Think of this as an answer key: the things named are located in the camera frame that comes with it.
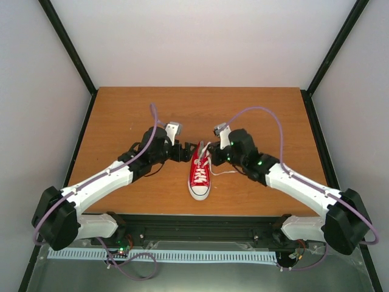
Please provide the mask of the white shoelace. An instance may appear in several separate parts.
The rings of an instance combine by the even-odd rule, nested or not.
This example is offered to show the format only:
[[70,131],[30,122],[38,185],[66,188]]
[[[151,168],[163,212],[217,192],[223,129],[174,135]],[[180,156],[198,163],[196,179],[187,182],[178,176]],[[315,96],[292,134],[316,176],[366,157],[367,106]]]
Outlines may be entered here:
[[205,144],[204,141],[200,141],[197,146],[196,153],[193,155],[191,173],[190,173],[190,185],[191,186],[210,186],[210,175],[222,175],[236,173],[236,170],[214,173],[212,171],[211,156],[208,151],[210,143]]

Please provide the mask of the red canvas sneaker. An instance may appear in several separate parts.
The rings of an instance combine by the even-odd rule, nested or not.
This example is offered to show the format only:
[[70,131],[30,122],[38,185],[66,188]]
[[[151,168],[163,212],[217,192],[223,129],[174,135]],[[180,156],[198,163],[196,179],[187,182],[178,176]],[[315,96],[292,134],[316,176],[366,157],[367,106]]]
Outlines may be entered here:
[[191,160],[188,189],[197,201],[205,200],[210,192],[210,153],[207,147],[208,144],[200,141]]

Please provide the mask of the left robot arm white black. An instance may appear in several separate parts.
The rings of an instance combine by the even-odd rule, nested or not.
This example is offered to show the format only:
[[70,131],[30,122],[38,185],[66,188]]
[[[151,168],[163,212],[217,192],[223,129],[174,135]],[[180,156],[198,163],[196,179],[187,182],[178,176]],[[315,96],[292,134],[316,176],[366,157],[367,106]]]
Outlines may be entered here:
[[152,174],[156,164],[171,160],[188,162],[195,144],[180,143],[177,123],[163,128],[151,127],[140,142],[135,142],[107,168],[73,186],[48,187],[41,195],[32,218],[34,238],[41,237],[54,251],[62,250],[81,239],[101,237],[113,245],[126,239],[125,224],[113,212],[86,215],[85,210],[113,191]]

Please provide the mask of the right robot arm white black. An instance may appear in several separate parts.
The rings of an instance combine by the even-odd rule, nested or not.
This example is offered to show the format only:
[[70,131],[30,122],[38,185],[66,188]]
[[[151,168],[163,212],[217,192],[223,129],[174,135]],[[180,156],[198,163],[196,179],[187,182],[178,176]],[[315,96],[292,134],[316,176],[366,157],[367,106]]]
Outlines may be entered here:
[[281,236],[324,242],[343,255],[352,254],[362,243],[371,220],[355,190],[333,189],[294,172],[279,159],[258,151],[244,129],[231,130],[220,124],[214,134],[219,141],[210,144],[213,165],[228,162],[237,166],[252,181],[283,192],[316,213],[314,217],[287,216],[281,222]]

